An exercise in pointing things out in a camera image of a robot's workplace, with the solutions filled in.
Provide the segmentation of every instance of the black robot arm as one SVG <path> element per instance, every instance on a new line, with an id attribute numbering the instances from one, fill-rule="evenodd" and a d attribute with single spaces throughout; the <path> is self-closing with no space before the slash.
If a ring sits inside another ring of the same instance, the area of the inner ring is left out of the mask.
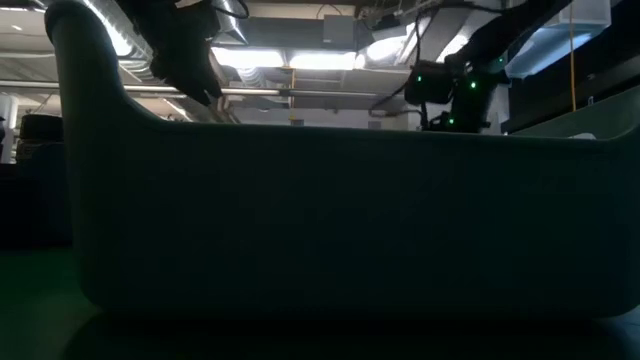
<path id="1" fill-rule="evenodd" d="M 502 10 L 500 16 L 477 30 L 460 51 L 447 56 L 444 64 L 417 61 L 405 84 L 405 100 L 413 105 L 453 100 L 451 112 L 431 121 L 423 114 L 423 130 L 476 133 L 486 127 L 495 88 L 509 83 L 504 71 L 509 54 L 516 54 L 536 30 L 570 3 L 571 0 L 529 0 Z M 479 8 L 468 1 L 434 8 L 443 7 Z"/>
<path id="2" fill-rule="evenodd" d="M 178 8 L 177 0 L 116 0 L 120 8 L 153 49 L 151 71 L 185 95 L 208 106 L 211 98 L 222 96 L 209 62 L 211 39 L 219 32 L 216 12 L 240 19 L 249 17 L 247 6 L 238 3 L 244 14 L 234 14 L 203 0 Z"/>

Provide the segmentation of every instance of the cable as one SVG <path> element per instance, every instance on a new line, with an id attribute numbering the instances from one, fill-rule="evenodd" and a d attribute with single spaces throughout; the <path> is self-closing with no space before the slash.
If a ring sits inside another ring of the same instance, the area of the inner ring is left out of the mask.
<path id="1" fill-rule="evenodd" d="M 576 61 L 574 55 L 574 44 L 573 44 L 573 1 L 569 5 L 569 37 L 571 39 L 569 42 L 571 43 L 571 104 L 573 105 L 573 111 L 578 110 L 578 104 L 576 102 Z"/>
<path id="2" fill-rule="evenodd" d="M 324 9 L 325 6 L 331 6 L 332 8 L 334 8 L 338 12 L 338 14 L 343 15 L 342 11 L 340 11 L 340 9 L 338 9 L 338 7 L 336 7 L 335 5 L 322 4 L 322 6 L 320 6 L 320 9 L 318 9 L 318 12 L 316 13 L 316 19 L 320 18 L 320 11 L 322 11 L 322 9 Z"/>
<path id="3" fill-rule="evenodd" d="M 240 20 L 248 19 L 249 18 L 249 8 L 247 7 L 247 4 L 245 4 L 244 0 L 236 0 L 236 1 L 238 2 L 238 4 L 240 4 L 240 6 L 242 7 L 242 10 L 244 10 L 244 14 L 236 14 L 236 13 L 233 13 L 233 12 L 231 12 L 229 10 L 225 10 L 225 9 L 219 8 L 217 6 L 213 6 L 213 5 L 211 5 L 211 7 L 214 10 L 216 10 L 217 12 L 219 12 L 219 13 L 222 13 L 222 14 L 225 14 L 225 15 L 229 15 L 229 16 L 231 16 L 233 18 L 236 18 L 236 19 L 240 19 Z"/>
<path id="4" fill-rule="evenodd" d="M 422 111 L 420 111 L 420 110 L 387 111 L 387 112 L 385 112 L 383 114 L 377 114 L 377 113 L 373 112 L 376 108 L 380 107 L 383 104 L 388 103 L 394 97 L 396 97 L 398 94 L 400 94 L 404 90 L 405 87 L 406 87 L 406 83 L 402 84 L 402 86 L 400 86 L 398 89 L 396 89 L 396 91 L 394 91 L 391 95 L 385 96 L 384 98 L 376 101 L 376 103 L 373 104 L 369 108 L 369 116 L 375 117 L 375 118 L 388 118 L 388 117 L 396 117 L 396 116 L 402 115 L 402 114 L 417 113 L 417 114 L 420 114 L 420 118 L 424 117 L 424 113 Z"/>
<path id="5" fill-rule="evenodd" d="M 440 9 L 471 9 L 471 10 L 480 10 L 480 11 L 484 11 L 492 14 L 504 13 L 504 10 L 493 9 L 485 6 L 476 5 L 470 1 L 462 1 L 460 3 L 452 3 L 452 4 L 431 5 L 431 6 L 422 8 L 420 11 L 418 11 L 418 14 L 416 15 L 416 21 L 414 25 L 414 29 L 416 32 L 416 62 L 415 62 L 416 64 L 420 61 L 420 50 L 421 50 L 420 40 L 422 40 L 422 36 L 424 36 L 424 33 L 422 35 L 420 34 L 420 20 L 428 12 L 431 12 L 434 10 L 440 10 Z"/>

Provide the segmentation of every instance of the yellow cable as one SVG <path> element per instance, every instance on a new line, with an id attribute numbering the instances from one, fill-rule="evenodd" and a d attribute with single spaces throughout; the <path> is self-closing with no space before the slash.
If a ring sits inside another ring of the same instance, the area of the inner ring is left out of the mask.
<path id="1" fill-rule="evenodd" d="M 576 62 L 573 48 L 573 1 L 569 5 L 569 43 L 571 44 L 571 102 L 573 111 L 578 110 L 576 103 Z"/>
<path id="2" fill-rule="evenodd" d="M 293 69 L 291 71 L 291 89 L 295 89 L 296 87 L 296 69 Z M 293 96 L 289 97 L 289 120 L 293 121 L 295 120 L 295 116 L 293 115 L 293 109 L 294 109 L 294 104 L 295 104 L 296 98 Z"/>

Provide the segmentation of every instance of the table surface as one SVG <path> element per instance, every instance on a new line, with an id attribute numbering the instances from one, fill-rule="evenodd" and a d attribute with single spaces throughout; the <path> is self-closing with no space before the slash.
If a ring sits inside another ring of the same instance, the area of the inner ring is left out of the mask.
<path id="1" fill-rule="evenodd" d="M 69 250 L 0 253 L 0 359 L 640 359 L 640 310 L 597 321 L 302 323 L 115 318 Z"/>

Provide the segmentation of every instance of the ceiling light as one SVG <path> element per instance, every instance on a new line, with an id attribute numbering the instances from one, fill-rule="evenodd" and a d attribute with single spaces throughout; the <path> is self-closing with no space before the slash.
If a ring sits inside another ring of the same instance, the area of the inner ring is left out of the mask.
<path id="1" fill-rule="evenodd" d="M 396 54 L 406 38 L 407 36 L 403 35 L 376 41 L 367 48 L 367 55 L 371 60 L 379 61 Z"/>
<path id="2" fill-rule="evenodd" d="M 224 48 L 212 48 L 212 50 L 220 65 L 232 66 L 236 69 L 284 66 L 282 55 L 277 50 L 229 50 Z"/>
<path id="3" fill-rule="evenodd" d="M 107 33 L 111 38 L 111 44 L 113 44 L 116 55 L 127 56 L 131 54 L 131 52 L 133 51 L 133 46 L 129 44 L 129 42 L 118 32 L 118 30 L 116 30 L 116 28 L 107 21 L 107 18 L 105 18 L 104 15 L 100 11 L 98 11 L 98 9 L 96 9 L 96 7 L 89 0 L 84 0 L 84 4 L 89 9 L 91 9 L 94 14 L 96 14 L 98 19 L 100 19 L 100 21 L 102 22 L 102 25 L 104 25 L 104 27 L 107 29 Z"/>
<path id="4" fill-rule="evenodd" d="M 440 54 L 440 56 L 438 57 L 438 60 L 436 60 L 436 62 L 443 63 L 444 62 L 444 58 L 446 58 L 447 56 L 449 56 L 451 54 L 457 53 L 458 51 L 460 51 L 460 49 L 462 49 L 465 45 L 467 45 L 468 42 L 469 42 L 469 39 L 467 39 L 466 36 L 464 36 L 464 35 L 456 35 L 453 38 L 453 40 L 451 40 L 449 45 L 447 45 L 444 48 L 444 50 L 442 50 L 442 54 Z"/>
<path id="5" fill-rule="evenodd" d="M 367 65 L 367 59 L 365 58 L 365 56 L 363 54 L 358 55 L 358 57 L 356 57 L 356 62 L 353 64 L 353 68 L 354 69 L 364 69 L 364 67 Z"/>
<path id="6" fill-rule="evenodd" d="M 0 7 L 0 10 L 2 11 L 29 11 L 29 9 L 26 8 L 11 8 L 11 7 Z"/>
<path id="7" fill-rule="evenodd" d="M 353 70 L 355 60 L 355 52 L 343 54 L 302 53 L 295 55 L 289 65 L 294 69 Z"/>

